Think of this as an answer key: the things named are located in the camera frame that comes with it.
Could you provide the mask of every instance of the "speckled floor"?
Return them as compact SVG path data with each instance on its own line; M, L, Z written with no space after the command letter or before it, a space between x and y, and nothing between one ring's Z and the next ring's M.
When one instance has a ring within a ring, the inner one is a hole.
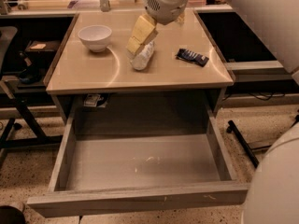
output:
M250 182L254 168L235 136L226 132L228 120L233 120L248 142L278 138L293 124L299 109L297 96L272 98L269 101L257 99L230 98L223 103L217 116L218 127L231 155L240 182ZM23 128L10 138L34 135L22 120ZM63 134L64 124L58 117L37 118L47 135ZM5 149L0 153L0 203L22 201L28 197L47 192L52 168L59 146ZM240 223L242 206L193 208L182 210L143 212L83 217L43 218L26 206L24 214L27 224L93 224L93 223Z

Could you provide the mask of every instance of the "empty drawer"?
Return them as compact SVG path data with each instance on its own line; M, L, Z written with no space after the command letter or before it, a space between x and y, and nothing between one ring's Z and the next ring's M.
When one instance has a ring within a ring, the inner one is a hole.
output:
M230 158L202 91L110 95L74 102L49 193L28 204L44 217L241 204L248 185Z

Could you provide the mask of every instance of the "bowl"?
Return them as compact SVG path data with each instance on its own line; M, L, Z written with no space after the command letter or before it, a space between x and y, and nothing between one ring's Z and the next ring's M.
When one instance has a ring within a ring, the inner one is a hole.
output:
M82 44L93 52L101 52L110 44L112 30L104 25L93 25L82 28L78 38Z

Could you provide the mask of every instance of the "desk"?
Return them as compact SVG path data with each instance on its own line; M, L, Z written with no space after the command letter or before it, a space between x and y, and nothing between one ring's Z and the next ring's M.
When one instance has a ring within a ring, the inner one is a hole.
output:
M44 217L191 208L244 202L205 91L233 80L193 11L183 24L158 26L149 68L135 71L125 45L143 10L84 12L65 45L47 92L67 119L49 193L27 204ZM78 30L104 24L106 51L92 53ZM206 66L177 60L180 48L209 57ZM112 93L107 107L82 106L86 93ZM62 98L75 97L72 110Z

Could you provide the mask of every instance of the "floor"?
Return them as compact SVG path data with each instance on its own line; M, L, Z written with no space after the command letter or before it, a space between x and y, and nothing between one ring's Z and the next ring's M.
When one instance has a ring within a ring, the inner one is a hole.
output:
M273 97L262 101L253 97L242 99L230 97L223 102L217 116L218 127L231 155L233 166L240 182L250 182L253 165L232 133L227 133L227 122L233 120L247 142L278 138L293 124L298 113L297 96ZM59 117L45 118L37 114L37 121L47 135L63 134L64 124ZM34 135L26 124L10 138L18 139ZM0 203L22 201L28 197L47 192L52 168L59 146L2 149L0 152ZM135 223L240 223L241 205L193 208L170 211L115 214L83 217L43 218L26 205L24 214L27 224L135 224Z

